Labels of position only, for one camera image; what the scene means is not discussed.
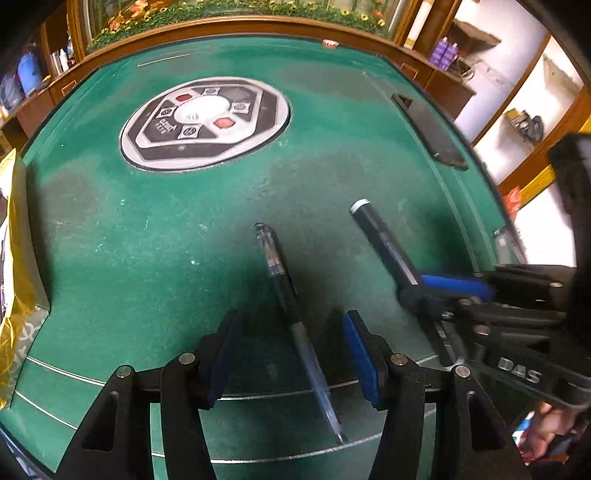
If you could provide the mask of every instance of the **gold foil bag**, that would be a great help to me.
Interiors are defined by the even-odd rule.
[[[0,162],[0,408],[10,406],[22,363],[49,315],[31,243],[25,176],[12,150]]]

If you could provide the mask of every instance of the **artificial flower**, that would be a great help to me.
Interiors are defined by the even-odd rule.
[[[133,5],[128,8],[128,10],[131,12],[131,18],[141,17],[145,13],[147,6],[147,0],[135,0]]]
[[[112,17],[109,20],[109,29],[114,32],[115,30],[117,30],[121,24],[125,21],[125,19],[123,18],[123,15],[121,14],[121,12],[119,12],[117,15],[115,15],[114,17]]]

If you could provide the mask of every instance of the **green table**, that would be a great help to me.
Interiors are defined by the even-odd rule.
[[[210,168],[142,171],[123,158],[127,119],[194,79],[241,76],[281,91],[286,130],[264,148]],[[225,395],[202,413],[220,479],[366,478],[385,414],[361,394],[341,318],[357,309],[393,349],[436,367],[418,323],[348,208],[372,200],[418,268],[471,274],[496,262],[502,209],[465,144],[469,165],[433,161],[396,91],[422,94],[383,59],[319,42],[215,37],[163,46],[100,68],[41,128],[24,160],[35,253],[51,302],[0,421],[55,470],[101,384],[122,364],[160,367],[246,315]],[[349,443],[336,447],[266,278],[253,224],[279,234]],[[427,407],[427,431],[433,429]],[[155,474],[165,478],[153,406]],[[422,478],[433,436],[425,435]]]

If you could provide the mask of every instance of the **white circular panel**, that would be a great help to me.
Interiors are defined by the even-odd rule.
[[[182,124],[198,124],[216,119],[230,110],[228,99],[219,95],[203,95],[184,102],[174,111],[174,119]]]
[[[124,125],[121,152],[143,170],[214,165],[266,145],[290,121],[276,88],[243,77],[208,77],[145,102]]]

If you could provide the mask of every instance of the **glass display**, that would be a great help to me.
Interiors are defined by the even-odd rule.
[[[87,51],[152,28],[224,15],[311,18],[389,36],[388,18],[400,0],[80,0]]]

